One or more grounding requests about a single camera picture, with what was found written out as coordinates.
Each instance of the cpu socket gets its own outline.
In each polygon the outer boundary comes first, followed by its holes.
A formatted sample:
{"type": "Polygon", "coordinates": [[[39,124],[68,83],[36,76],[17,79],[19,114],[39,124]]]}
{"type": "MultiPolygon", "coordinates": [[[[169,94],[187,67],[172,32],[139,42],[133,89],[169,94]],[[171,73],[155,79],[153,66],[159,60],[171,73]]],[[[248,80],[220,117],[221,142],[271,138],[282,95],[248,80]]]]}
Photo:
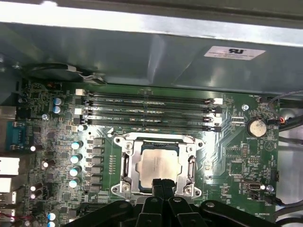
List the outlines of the cpu socket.
{"type": "Polygon", "coordinates": [[[171,179],[175,195],[201,196],[195,187],[196,151],[203,141],[185,135],[131,132],[118,135],[114,143],[122,148],[120,184],[115,195],[137,199],[152,194],[153,179],[171,179]]]}

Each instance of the white label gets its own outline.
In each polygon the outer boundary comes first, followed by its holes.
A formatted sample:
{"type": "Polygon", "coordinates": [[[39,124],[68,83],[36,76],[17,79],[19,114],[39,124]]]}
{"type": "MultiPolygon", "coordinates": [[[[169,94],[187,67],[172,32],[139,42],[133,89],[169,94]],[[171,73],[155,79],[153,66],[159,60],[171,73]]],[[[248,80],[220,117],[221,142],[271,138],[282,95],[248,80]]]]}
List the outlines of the white label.
{"type": "Polygon", "coordinates": [[[262,50],[243,49],[237,47],[212,46],[212,48],[210,48],[204,56],[211,58],[252,60],[260,54],[263,54],[264,52],[265,51],[262,50]]]}

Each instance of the silver metal frame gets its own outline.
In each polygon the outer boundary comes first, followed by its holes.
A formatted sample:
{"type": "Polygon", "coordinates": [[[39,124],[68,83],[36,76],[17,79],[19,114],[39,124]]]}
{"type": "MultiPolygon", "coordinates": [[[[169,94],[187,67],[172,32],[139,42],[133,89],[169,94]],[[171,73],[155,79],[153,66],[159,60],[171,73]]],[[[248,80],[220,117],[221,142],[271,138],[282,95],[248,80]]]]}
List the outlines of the silver metal frame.
{"type": "Polygon", "coordinates": [[[0,1],[0,9],[0,22],[6,23],[179,35],[294,47],[303,46],[303,41],[300,38],[303,35],[303,30],[295,28],[3,1],[0,1]],[[22,13],[18,13],[18,17],[16,17],[11,12],[22,13]]]}
{"type": "Polygon", "coordinates": [[[195,187],[195,158],[196,151],[204,145],[204,142],[185,135],[141,132],[131,132],[114,138],[114,143],[122,148],[121,181],[111,188],[111,192],[126,199],[137,199],[142,197],[142,195],[151,195],[140,191],[140,175],[136,171],[136,164],[141,160],[142,145],[144,142],[151,141],[155,143],[172,143],[179,147],[178,162],[182,165],[182,170],[177,176],[175,194],[191,197],[192,199],[201,196],[201,190],[195,187]],[[128,163],[126,164],[125,157],[128,157],[128,163]]]}

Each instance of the ul logo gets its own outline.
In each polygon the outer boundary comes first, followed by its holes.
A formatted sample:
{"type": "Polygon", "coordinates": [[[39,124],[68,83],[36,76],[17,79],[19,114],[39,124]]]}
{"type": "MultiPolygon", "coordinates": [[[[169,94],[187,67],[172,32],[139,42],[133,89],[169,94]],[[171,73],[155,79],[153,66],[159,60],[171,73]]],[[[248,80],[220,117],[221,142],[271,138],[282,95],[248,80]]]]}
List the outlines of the ul logo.
{"type": "Polygon", "coordinates": [[[229,49],[228,51],[229,53],[237,53],[237,54],[242,54],[244,52],[244,50],[240,50],[240,49],[229,49]]]}

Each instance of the wire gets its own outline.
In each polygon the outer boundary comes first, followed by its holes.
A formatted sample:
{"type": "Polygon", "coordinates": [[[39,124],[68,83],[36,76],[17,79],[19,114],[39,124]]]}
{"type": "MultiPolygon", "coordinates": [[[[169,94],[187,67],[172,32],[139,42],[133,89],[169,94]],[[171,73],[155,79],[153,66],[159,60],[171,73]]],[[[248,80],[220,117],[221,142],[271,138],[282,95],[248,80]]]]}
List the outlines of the wire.
{"type": "Polygon", "coordinates": [[[277,116],[278,118],[280,118],[280,115],[279,113],[275,110],[275,107],[273,105],[274,101],[280,99],[280,98],[283,98],[283,97],[286,97],[286,96],[292,96],[292,95],[297,95],[297,94],[300,94],[300,93],[303,93],[303,90],[298,90],[298,91],[291,91],[291,92],[288,92],[288,93],[284,93],[284,94],[281,94],[279,96],[276,96],[274,97],[273,99],[271,99],[268,103],[268,107],[270,109],[270,111],[275,115],[277,116]]]}
{"type": "Polygon", "coordinates": [[[13,218],[13,219],[31,219],[32,218],[32,216],[23,216],[23,217],[17,217],[17,216],[13,216],[13,215],[10,215],[10,214],[5,214],[5,213],[3,213],[3,212],[0,212],[0,217],[1,216],[5,216],[5,217],[7,217],[7,218],[13,218]]]}
{"type": "Polygon", "coordinates": [[[279,136],[279,141],[284,142],[284,143],[303,145],[303,140],[300,140],[300,139],[291,139],[291,138],[285,138],[285,137],[279,136]]]}
{"type": "Polygon", "coordinates": [[[284,226],[291,223],[301,223],[303,224],[303,218],[285,218],[276,222],[279,226],[284,226]]]}
{"type": "Polygon", "coordinates": [[[79,76],[86,80],[93,80],[98,84],[107,84],[103,79],[104,73],[91,72],[81,69],[79,67],[62,64],[62,63],[41,63],[41,64],[29,64],[22,67],[24,74],[30,74],[35,71],[41,70],[66,70],[70,72],[76,72],[79,76]]]}
{"type": "Polygon", "coordinates": [[[285,119],[283,117],[280,117],[281,124],[285,124],[285,119]]]}
{"type": "Polygon", "coordinates": [[[303,115],[288,119],[285,124],[279,127],[279,131],[286,131],[303,125],[303,115]]]}
{"type": "Polygon", "coordinates": [[[282,215],[294,213],[294,212],[301,211],[301,210],[303,210],[303,204],[298,205],[298,206],[284,207],[273,213],[273,219],[274,219],[274,221],[276,221],[276,219],[282,215]]]}

